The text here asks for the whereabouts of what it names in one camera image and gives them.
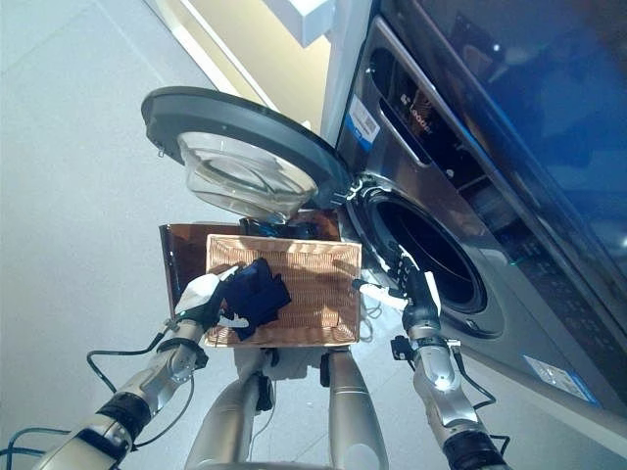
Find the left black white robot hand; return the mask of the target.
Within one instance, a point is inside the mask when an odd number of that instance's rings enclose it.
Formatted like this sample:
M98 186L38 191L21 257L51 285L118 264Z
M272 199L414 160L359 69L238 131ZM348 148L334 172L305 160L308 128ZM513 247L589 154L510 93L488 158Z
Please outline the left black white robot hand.
M207 273L190 281L176 307L175 320L198 323L206 332L218 325L245 328L250 321L237 313L229 313L223 306L225 294L232 287L233 276L240 267L233 265L218 274Z

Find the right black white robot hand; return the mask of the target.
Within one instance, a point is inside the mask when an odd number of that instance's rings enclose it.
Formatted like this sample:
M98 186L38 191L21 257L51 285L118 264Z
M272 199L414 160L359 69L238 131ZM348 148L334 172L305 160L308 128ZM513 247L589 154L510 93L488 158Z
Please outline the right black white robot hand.
M393 261L383 262L385 273L397 287L383 286L355 278L351 287L396 310L425 312L428 318L440 317L441 301L434 275L420 268L414 257L402 245L392 242Z

